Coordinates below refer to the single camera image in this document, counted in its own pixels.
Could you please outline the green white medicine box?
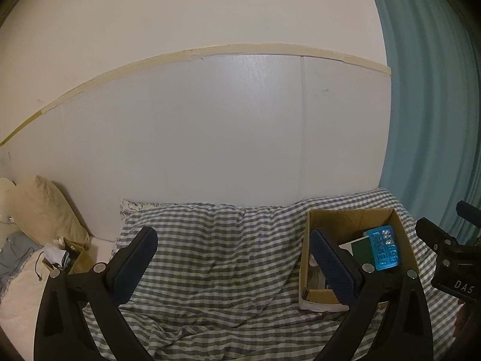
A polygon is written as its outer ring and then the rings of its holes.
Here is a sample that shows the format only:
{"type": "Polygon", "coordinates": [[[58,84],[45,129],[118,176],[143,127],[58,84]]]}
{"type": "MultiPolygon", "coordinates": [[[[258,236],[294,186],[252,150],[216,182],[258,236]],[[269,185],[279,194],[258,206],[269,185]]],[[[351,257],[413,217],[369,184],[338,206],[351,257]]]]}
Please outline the green white medicine box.
{"type": "Polygon", "coordinates": [[[339,248],[349,252],[361,267],[371,268],[372,270],[376,269],[372,246],[368,236],[362,236],[339,245],[339,248]]]}

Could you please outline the blue blister pack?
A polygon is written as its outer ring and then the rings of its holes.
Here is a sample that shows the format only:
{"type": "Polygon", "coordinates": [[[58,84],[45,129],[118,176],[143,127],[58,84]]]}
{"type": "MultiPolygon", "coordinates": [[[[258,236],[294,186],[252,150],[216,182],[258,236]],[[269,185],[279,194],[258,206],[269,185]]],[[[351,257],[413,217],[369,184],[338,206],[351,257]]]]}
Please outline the blue blister pack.
{"type": "Polygon", "coordinates": [[[369,238],[376,270],[387,270],[400,264],[400,253],[391,226],[376,227],[365,234],[369,238]]]}

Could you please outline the open brown cardboard box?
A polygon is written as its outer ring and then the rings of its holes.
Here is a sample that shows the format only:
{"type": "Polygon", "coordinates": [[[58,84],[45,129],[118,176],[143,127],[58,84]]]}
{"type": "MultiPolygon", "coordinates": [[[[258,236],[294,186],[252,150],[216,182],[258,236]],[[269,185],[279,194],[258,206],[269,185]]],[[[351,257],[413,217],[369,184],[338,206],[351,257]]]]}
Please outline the open brown cardboard box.
{"type": "Polygon", "coordinates": [[[313,209],[307,213],[299,271],[299,307],[344,312],[370,271],[418,265],[395,209],[313,209]]]}

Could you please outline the teal curtain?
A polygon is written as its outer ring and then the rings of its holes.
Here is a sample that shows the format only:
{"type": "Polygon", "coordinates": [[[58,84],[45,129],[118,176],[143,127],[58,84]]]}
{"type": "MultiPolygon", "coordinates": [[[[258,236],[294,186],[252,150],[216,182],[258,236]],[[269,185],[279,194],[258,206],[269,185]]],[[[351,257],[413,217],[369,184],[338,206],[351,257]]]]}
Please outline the teal curtain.
{"type": "Polygon", "coordinates": [[[446,0],[375,0],[391,68],[380,185],[414,218],[460,243],[479,230],[456,212],[480,204],[480,53],[446,0]]]}

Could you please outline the small cluttered cardboard box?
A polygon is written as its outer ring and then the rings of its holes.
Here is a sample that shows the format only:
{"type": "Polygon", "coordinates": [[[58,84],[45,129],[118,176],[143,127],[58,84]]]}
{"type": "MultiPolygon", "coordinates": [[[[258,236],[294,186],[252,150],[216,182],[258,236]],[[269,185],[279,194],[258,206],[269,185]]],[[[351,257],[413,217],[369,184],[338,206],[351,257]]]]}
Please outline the small cluttered cardboard box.
{"type": "Polygon", "coordinates": [[[93,268],[95,262],[89,255],[89,246],[79,245],[65,238],[55,239],[45,244],[42,264],[49,270],[64,271],[67,274],[80,274],[93,268]]]}

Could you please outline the grey blue garment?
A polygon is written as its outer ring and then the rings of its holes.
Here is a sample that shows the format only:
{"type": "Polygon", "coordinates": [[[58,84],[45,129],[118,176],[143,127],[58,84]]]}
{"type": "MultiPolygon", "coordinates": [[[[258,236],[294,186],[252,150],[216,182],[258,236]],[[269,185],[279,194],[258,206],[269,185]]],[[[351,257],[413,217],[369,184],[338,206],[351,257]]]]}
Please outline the grey blue garment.
{"type": "Polygon", "coordinates": [[[21,231],[7,237],[0,254],[1,298],[7,293],[13,279],[24,269],[26,262],[42,248],[21,231]]]}

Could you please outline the cream tufted headboard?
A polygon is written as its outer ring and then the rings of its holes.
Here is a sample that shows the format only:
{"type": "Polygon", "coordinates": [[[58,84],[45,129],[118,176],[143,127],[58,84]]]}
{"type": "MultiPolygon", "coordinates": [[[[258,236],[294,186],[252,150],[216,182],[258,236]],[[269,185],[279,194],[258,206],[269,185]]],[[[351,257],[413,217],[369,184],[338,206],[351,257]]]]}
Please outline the cream tufted headboard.
{"type": "Polygon", "coordinates": [[[10,204],[7,200],[7,191],[14,186],[15,184],[10,179],[0,179],[0,248],[3,248],[10,234],[19,230],[11,215],[10,204]]]}

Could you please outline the beige pillow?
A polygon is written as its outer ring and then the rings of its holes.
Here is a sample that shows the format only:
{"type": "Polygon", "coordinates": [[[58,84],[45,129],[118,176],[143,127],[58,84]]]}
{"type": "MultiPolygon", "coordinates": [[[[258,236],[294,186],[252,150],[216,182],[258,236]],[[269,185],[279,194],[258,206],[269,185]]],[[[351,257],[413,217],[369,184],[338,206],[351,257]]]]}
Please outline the beige pillow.
{"type": "Polygon", "coordinates": [[[7,191],[11,215],[17,226],[39,245],[65,238],[90,246],[90,235],[61,190],[42,176],[24,180],[7,191]]]}

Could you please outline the grey white checkered blanket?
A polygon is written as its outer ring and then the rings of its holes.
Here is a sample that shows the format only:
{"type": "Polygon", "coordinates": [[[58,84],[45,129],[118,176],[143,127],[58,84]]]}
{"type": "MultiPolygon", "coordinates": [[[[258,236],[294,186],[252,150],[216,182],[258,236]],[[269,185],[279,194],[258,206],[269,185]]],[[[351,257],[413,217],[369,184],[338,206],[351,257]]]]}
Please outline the grey white checkered blanket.
{"type": "Polygon", "coordinates": [[[121,313],[156,360],[311,360],[342,321],[299,307],[299,268],[313,209],[395,209],[421,272],[434,357],[453,341],[455,298],[431,286],[435,256],[388,191],[301,200],[288,206],[173,204],[128,218],[121,247],[142,227],[157,252],[121,313]]]}

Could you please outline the white patterned pillow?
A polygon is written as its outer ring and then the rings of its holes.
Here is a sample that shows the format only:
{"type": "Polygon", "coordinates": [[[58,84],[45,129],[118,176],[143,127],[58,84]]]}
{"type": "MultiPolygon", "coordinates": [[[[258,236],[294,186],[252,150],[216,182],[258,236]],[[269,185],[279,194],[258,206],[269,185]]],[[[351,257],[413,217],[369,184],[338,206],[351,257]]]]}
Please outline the white patterned pillow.
{"type": "Polygon", "coordinates": [[[131,217],[133,214],[136,214],[137,212],[158,209],[172,205],[173,203],[145,202],[123,199],[120,203],[120,218],[122,220],[122,228],[120,236],[115,241],[114,249],[118,250],[121,247],[121,238],[124,234],[124,229],[126,228],[126,223],[129,217],[131,217]]]}

